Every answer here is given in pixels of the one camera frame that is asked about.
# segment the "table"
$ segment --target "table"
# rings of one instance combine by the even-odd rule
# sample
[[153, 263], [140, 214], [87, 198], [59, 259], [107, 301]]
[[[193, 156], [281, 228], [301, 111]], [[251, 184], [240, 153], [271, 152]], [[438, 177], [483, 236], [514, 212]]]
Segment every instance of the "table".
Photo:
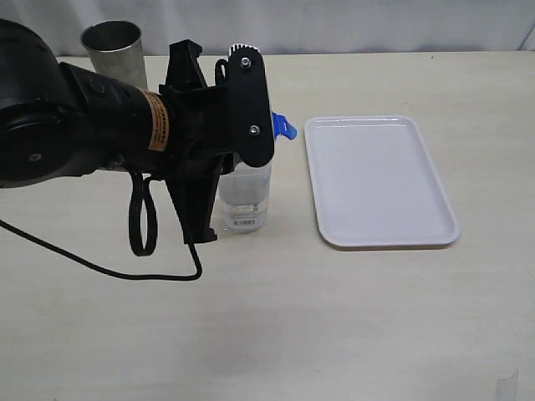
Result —
[[[201, 58], [211, 76], [213, 57]], [[88, 67], [83, 58], [67, 61]], [[167, 58], [147, 58], [150, 86]], [[268, 56], [272, 107], [405, 114], [461, 223], [443, 250], [337, 251], [314, 218], [303, 133], [279, 140], [267, 224], [199, 246], [193, 283], [122, 282], [0, 232], [1, 400], [535, 398], [534, 53]], [[192, 272], [154, 184], [160, 242], [130, 254], [130, 179], [0, 191], [2, 217], [124, 272]]]

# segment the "water bottle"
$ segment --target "water bottle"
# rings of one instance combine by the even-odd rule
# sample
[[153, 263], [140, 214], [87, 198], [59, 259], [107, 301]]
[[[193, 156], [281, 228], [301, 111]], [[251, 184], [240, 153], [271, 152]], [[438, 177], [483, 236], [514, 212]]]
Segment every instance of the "water bottle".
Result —
[[[273, 113], [273, 131], [275, 139], [282, 135], [293, 140], [298, 134], [286, 117], [276, 113]], [[241, 162], [232, 173], [220, 177], [219, 198], [227, 227], [248, 232], [266, 223], [272, 162], [258, 168]]]

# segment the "warning label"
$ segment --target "warning label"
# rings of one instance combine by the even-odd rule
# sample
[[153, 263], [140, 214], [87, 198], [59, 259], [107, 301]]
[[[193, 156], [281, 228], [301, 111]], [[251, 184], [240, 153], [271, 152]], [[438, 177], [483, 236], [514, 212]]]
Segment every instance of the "warning label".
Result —
[[161, 99], [157, 94], [143, 90], [152, 113], [152, 136], [150, 137], [149, 150], [163, 152], [166, 150], [169, 139], [169, 115]]

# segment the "stainless steel cup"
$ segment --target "stainless steel cup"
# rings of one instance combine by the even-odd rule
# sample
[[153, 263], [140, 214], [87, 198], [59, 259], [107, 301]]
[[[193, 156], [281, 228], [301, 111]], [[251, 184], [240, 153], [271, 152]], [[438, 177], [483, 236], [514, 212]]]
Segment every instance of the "stainless steel cup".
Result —
[[128, 21], [103, 21], [84, 30], [80, 42], [97, 73], [147, 89], [141, 29]]

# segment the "white plastic tray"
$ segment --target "white plastic tray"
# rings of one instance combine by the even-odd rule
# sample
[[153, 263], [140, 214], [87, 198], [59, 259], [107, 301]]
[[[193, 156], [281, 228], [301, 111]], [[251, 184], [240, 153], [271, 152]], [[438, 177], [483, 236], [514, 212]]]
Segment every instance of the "white plastic tray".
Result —
[[340, 247], [445, 246], [459, 224], [415, 123], [321, 117], [305, 126], [318, 227]]

